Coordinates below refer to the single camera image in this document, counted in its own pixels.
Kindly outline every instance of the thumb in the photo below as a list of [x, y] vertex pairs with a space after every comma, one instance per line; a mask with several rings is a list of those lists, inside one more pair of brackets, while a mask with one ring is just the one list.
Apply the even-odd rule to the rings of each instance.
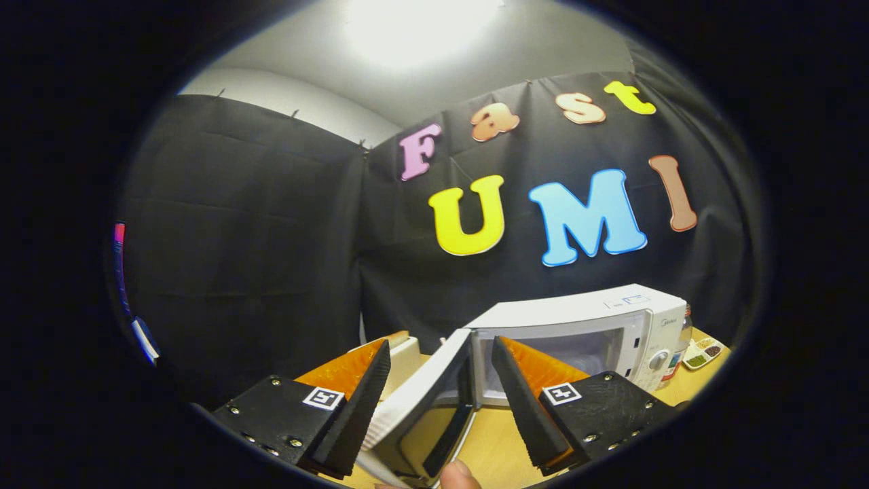
[[461, 460], [447, 464], [441, 472], [442, 489], [482, 489], [480, 483]]

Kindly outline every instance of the colorful foam letter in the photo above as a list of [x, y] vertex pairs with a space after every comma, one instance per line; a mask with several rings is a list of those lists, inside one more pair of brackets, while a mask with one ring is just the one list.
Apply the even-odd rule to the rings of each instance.
[[531, 189], [528, 198], [540, 206], [546, 226], [549, 250], [543, 255], [544, 265], [570, 265], [579, 257], [567, 243], [568, 231], [589, 257], [597, 255], [604, 224], [607, 225], [607, 241], [603, 249], [607, 253], [617, 255], [646, 246], [646, 235], [637, 227], [627, 200], [625, 178], [621, 170], [595, 173], [588, 192], [588, 206], [559, 183]]
[[463, 192], [454, 187], [439, 191], [429, 200], [434, 208], [434, 231], [437, 242], [452, 255], [466, 256], [491, 250], [504, 236], [504, 210], [501, 208], [499, 187], [504, 183], [501, 175], [489, 175], [471, 184], [471, 191], [480, 194], [483, 227], [474, 234], [461, 230], [459, 199]]
[[471, 124], [474, 125], [474, 132], [471, 135], [476, 141], [483, 143], [498, 136], [499, 132], [515, 129], [519, 125], [519, 116], [513, 115], [509, 107], [499, 102], [479, 109], [471, 117]]
[[407, 182], [428, 171], [428, 163], [422, 161], [422, 157], [432, 157], [435, 154], [433, 137], [440, 134], [440, 125], [431, 124], [399, 142], [399, 145], [404, 148], [404, 172], [401, 174], [401, 180]]
[[697, 214], [691, 209], [688, 195], [685, 193], [685, 185], [679, 176], [679, 162], [676, 158], [667, 155], [649, 158], [649, 166], [654, 168], [664, 181], [667, 196], [670, 198], [670, 210], [673, 216], [670, 218], [670, 227], [673, 231], [688, 231], [697, 225]]
[[644, 116], [650, 116], [655, 113], [656, 109], [650, 102], [641, 102], [635, 94], [640, 93], [639, 90], [632, 86], [625, 86], [620, 81], [614, 81], [605, 86], [603, 90], [606, 93], [612, 93], [631, 111]]
[[564, 117], [577, 124], [598, 123], [607, 118], [603, 109], [582, 93], [562, 93], [555, 98], [555, 103], [564, 109]]

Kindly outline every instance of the plastic bottle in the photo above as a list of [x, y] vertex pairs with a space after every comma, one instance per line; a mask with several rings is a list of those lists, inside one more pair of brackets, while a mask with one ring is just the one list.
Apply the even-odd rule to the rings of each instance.
[[659, 389], [663, 389], [670, 384], [670, 379], [679, 371], [679, 366], [682, 364], [682, 355], [688, 349], [688, 343], [691, 341], [691, 334], [694, 330], [694, 323], [691, 320], [691, 305], [685, 306], [685, 319], [682, 321], [682, 331], [679, 333], [679, 343], [676, 344], [676, 352], [670, 360], [670, 365], [664, 371], [664, 376], [658, 384]]

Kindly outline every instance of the letter m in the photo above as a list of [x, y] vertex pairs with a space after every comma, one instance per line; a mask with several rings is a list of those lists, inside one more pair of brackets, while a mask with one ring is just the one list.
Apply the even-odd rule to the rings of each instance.
[[595, 173], [588, 191], [588, 205], [583, 205], [559, 183], [543, 184], [528, 193], [528, 198], [540, 206], [546, 226], [549, 249], [543, 255], [544, 265], [570, 265], [579, 257], [567, 242], [568, 232], [589, 257], [597, 255], [604, 224], [607, 241], [603, 249], [607, 253], [617, 255], [646, 246], [646, 235], [637, 227], [627, 200], [625, 179], [621, 170]]

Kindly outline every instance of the black backdrop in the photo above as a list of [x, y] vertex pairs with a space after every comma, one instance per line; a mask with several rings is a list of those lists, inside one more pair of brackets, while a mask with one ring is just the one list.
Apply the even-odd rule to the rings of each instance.
[[[369, 338], [408, 329], [432, 353], [501, 301], [639, 283], [686, 299], [695, 324], [732, 345], [765, 293], [768, 229], [753, 161], [721, 115], [672, 66], [632, 46], [634, 72], [533, 80], [449, 107], [370, 153], [311, 124], [210, 96], [169, 100], [133, 160], [119, 219], [133, 313], [189, 399], [217, 407], [271, 373], [295, 377]], [[638, 115], [603, 88], [653, 103]], [[581, 92], [607, 114], [574, 124], [554, 103]], [[503, 102], [517, 128], [481, 143], [470, 119]], [[399, 141], [431, 123], [430, 169], [402, 182]], [[698, 223], [670, 229], [648, 160], [671, 155]], [[647, 245], [547, 267], [544, 221], [528, 192], [564, 184], [588, 202], [591, 176], [618, 169]], [[482, 254], [440, 248], [428, 198], [465, 189], [461, 223], [482, 226], [471, 181], [498, 174], [506, 230]], [[602, 239], [606, 239], [606, 228]], [[571, 238], [571, 243], [578, 248]]]
[[[450, 107], [373, 149], [362, 184], [360, 270], [366, 330], [380, 336], [409, 329], [425, 352], [437, 339], [469, 323], [492, 305], [555, 297], [639, 283], [684, 298], [695, 324], [732, 345], [753, 320], [766, 293], [769, 242], [766, 202], [746, 153], [721, 115], [675, 74], [672, 66], [632, 47], [634, 73], [565, 75], [521, 83]], [[619, 80], [652, 102], [652, 116], [631, 112], [603, 88]], [[578, 125], [554, 103], [562, 93], [591, 97], [605, 121]], [[520, 117], [510, 132], [480, 143], [471, 117], [481, 107], [504, 103]], [[428, 172], [401, 181], [399, 141], [438, 124]], [[695, 228], [670, 229], [670, 204], [648, 160], [675, 157], [697, 213]], [[534, 187], [565, 185], [588, 202], [591, 176], [618, 169], [647, 245], [638, 251], [585, 255], [570, 265], [541, 262], [547, 238], [540, 208], [528, 198]], [[482, 227], [481, 202], [469, 184], [501, 175], [506, 228], [494, 248], [456, 257], [440, 248], [428, 198], [459, 187], [465, 232]]]
[[180, 96], [130, 166], [119, 219], [131, 310], [216, 408], [359, 345], [362, 148], [260, 107]]

